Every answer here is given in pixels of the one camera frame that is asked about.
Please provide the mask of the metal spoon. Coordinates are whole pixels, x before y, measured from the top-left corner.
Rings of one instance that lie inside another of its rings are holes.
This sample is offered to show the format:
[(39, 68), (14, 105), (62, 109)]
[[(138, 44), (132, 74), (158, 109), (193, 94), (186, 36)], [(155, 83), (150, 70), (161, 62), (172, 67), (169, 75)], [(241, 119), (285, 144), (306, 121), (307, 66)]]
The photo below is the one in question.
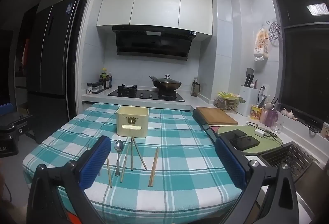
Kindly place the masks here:
[(120, 176), (120, 168), (119, 168), (119, 160), (120, 160), (120, 154), (122, 153), (124, 149), (124, 144), (121, 140), (117, 140), (114, 145), (114, 149), (117, 152), (117, 162), (116, 162), (116, 168), (115, 168), (115, 176)]

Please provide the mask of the sink drain rack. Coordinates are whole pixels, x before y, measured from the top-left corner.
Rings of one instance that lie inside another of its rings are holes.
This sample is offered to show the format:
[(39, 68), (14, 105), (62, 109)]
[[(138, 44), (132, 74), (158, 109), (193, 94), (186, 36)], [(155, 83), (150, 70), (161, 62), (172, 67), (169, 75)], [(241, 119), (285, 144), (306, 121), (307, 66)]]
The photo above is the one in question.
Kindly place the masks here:
[(260, 154), (259, 158), (270, 167), (279, 167), (287, 164), (291, 169), (294, 183), (313, 163), (311, 156), (294, 142), (286, 143), (281, 147)]

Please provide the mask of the green round mat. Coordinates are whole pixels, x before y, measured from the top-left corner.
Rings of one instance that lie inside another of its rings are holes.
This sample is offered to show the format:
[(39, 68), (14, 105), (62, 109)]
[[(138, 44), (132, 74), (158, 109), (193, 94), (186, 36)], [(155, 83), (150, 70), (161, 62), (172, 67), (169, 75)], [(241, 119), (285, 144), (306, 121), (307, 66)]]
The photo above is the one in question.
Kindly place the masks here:
[(276, 138), (268, 138), (268, 137), (260, 137), (255, 134), (255, 127), (252, 127), (250, 125), (238, 125), (238, 126), (222, 126), (219, 127), (218, 131), (216, 132), (218, 135), (228, 132), (228, 131), (233, 131), (233, 130), (240, 130), (243, 133), (245, 133), (247, 136), (254, 137), (256, 140), (259, 141), (259, 145), (244, 150), (244, 154), (248, 156), (253, 156), (253, 155), (260, 155), (264, 152), (267, 152), (269, 150), (273, 150), (276, 148), (281, 147), (283, 144), (282, 139), (280, 137)]

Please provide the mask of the white charger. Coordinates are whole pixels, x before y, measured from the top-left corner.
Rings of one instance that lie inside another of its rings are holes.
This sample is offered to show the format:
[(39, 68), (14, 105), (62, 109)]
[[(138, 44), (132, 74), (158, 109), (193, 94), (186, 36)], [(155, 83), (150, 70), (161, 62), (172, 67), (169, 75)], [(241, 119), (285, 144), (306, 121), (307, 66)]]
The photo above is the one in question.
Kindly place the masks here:
[(255, 135), (257, 135), (259, 137), (264, 137), (264, 135), (265, 135), (265, 131), (260, 130), (260, 129), (255, 129), (254, 133), (255, 133)]

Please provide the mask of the purple cup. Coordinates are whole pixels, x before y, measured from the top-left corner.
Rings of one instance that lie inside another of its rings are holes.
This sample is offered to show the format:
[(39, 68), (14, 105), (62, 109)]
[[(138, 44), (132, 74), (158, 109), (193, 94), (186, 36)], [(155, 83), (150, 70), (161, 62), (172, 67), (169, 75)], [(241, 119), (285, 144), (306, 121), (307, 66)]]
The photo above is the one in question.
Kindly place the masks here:
[(278, 120), (278, 111), (274, 108), (268, 111), (264, 125), (272, 127), (273, 124)]

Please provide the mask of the yellow cartoon cup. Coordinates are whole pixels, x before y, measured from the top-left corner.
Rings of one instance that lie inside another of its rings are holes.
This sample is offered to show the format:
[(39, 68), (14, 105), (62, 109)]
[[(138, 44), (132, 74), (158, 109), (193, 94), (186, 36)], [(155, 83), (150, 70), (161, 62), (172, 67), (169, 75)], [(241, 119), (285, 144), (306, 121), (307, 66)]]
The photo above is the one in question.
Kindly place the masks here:
[(262, 113), (262, 108), (258, 105), (252, 105), (250, 109), (250, 118), (253, 120), (259, 120)]

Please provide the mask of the black refrigerator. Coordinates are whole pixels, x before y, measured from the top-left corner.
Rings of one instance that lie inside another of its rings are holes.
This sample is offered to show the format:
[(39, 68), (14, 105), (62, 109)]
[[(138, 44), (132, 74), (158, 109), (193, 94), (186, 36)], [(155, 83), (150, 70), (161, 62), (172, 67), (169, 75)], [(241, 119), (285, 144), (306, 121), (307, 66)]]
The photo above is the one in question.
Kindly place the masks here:
[(26, 78), (28, 125), (42, 143), (69, 121), (70, 42), (79, 0), (62, 0), (42, 10), (35, 5), (22, 18), (17, 56)]

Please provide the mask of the teal white checkered tablecloth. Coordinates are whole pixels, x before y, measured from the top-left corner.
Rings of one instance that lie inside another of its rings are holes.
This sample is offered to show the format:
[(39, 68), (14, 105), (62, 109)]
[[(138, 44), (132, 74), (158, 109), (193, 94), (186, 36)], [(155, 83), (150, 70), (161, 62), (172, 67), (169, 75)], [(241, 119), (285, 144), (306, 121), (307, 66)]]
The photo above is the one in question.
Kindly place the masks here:
[[(39, 164), (60, 167), (76, 160), (100, 136), (115, 143), (117, 105), (96, 103), (60, 127), (23, 160), (23, 175), (31, 184)], [(219, 160), (214, 144), (191, 112), (152, 108), (148, 135), (133, 140), (123, 183), (120, 183), (129, 138), (123, 138), (120, 176), (115, 176), (117, 152), (86, 190), (107, 223), (190, 223), (230, 209), (241, 191)]]

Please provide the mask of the wooden cutting board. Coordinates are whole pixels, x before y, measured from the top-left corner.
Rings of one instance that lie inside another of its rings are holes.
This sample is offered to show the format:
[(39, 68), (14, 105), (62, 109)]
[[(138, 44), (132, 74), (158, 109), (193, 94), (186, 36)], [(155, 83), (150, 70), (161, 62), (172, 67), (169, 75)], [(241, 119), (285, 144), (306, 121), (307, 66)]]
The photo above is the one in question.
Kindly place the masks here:
[(196, 111), (209, 125), (237, 125), (237, 121), (220, 108), (197, 107)]

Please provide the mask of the white knife block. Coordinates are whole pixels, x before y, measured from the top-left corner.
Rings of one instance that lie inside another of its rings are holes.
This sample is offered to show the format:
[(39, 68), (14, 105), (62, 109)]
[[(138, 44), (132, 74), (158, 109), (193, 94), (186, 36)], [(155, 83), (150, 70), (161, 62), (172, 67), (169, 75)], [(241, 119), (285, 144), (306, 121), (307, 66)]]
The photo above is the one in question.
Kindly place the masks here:
[(251, 112), (251, 106), (257, 104), (258, 89), (251, 87), (241, 86), (239, 95), (245, 101), (244, 103), (239, 103), (237, 107), (237, 112), (242, 116), (249, 116)]

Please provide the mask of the cream utensil holder box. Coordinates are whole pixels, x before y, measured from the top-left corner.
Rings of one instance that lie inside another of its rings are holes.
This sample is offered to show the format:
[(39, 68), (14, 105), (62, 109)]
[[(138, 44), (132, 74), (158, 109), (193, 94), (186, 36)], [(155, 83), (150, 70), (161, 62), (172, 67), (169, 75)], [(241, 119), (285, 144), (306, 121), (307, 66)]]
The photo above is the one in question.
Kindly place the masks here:
[(149, 108), (137, 106), (120, 106), (116, 112), (116, 116), (117, 134), (120, 137), (147, 137)]

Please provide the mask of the black gas stove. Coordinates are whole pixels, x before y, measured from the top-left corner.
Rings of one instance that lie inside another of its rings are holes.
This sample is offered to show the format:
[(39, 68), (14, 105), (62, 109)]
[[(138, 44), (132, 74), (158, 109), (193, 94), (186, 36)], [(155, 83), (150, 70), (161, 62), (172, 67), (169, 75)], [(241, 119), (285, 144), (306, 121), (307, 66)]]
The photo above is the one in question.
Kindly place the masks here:
[(126, 86), (123, 84), (118, 86), (115, 91), (109, 93), (108, 96), (185, 102), (176, 91), (164, 91), (157, 88), (153, 90), (142, 90), (137, 85)]

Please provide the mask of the glass french press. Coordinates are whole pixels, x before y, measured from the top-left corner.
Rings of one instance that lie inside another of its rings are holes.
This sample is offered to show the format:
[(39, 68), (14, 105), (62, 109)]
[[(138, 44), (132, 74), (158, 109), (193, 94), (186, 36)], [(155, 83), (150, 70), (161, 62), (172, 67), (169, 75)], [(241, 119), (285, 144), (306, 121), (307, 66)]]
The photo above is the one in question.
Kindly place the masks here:
[(192, 85), (191, 85), (191, 92), (190, 95), (193, 97), (197, 97), (198, 93), (201, 91), (201, 85), (197, 82), (196, 79), (194, 79)]

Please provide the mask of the black wok with lid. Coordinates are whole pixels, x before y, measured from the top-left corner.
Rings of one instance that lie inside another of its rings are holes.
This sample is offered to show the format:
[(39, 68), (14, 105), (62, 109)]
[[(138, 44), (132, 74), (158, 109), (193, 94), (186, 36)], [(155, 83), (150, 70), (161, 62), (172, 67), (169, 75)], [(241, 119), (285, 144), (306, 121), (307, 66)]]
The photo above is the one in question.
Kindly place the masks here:
[(180, 88), (181, 82), (170, 79), (169, 75), (166, 74), (165, 78), (156, 78), (155, 76), (150, 76), (154, 87), (161, 91), (176, 91)]

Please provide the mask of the white upper cabinets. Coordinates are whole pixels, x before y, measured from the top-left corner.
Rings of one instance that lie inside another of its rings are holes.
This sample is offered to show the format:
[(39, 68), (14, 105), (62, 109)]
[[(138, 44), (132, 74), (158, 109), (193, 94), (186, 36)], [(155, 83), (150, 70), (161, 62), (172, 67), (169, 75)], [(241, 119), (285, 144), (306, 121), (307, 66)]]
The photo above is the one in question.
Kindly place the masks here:
[(212, 35), (212, 0), (103, 0), (97, 26), (144, 25)]

